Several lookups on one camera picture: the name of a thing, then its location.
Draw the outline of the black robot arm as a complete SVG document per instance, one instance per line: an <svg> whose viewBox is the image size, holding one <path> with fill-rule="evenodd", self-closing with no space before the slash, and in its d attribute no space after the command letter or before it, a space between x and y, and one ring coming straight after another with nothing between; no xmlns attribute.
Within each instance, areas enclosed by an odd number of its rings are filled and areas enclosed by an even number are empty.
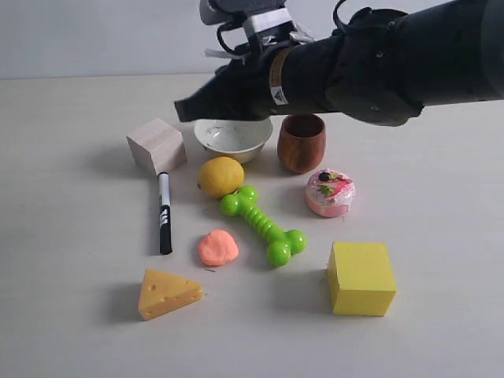
<svg viewBox="0 0 504 378"><path fill-rule="evenodd" d="M246 42L194 94L175 102L183 122L258 121L341 113L397 127L427 106L503 97L503 4L450 1L416 13L358 10L334 17L329 37L297 26L282 1L203 1L204 24L243 29Z"/></svg>

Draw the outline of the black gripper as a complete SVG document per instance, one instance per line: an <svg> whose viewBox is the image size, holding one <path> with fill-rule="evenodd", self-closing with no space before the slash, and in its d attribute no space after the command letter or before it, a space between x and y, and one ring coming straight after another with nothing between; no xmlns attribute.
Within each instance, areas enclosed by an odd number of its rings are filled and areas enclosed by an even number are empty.
<svg viewBox="0 0 504 378"><path fill-rule="evenodd" d="M270 67L286 46L273 47L246 62L233 61L221 66L215 75L193 94L176 100L174 106L181 122L202 119L258 121L275 115L287 115L289 106L272 99L269 87Z"/></svg>

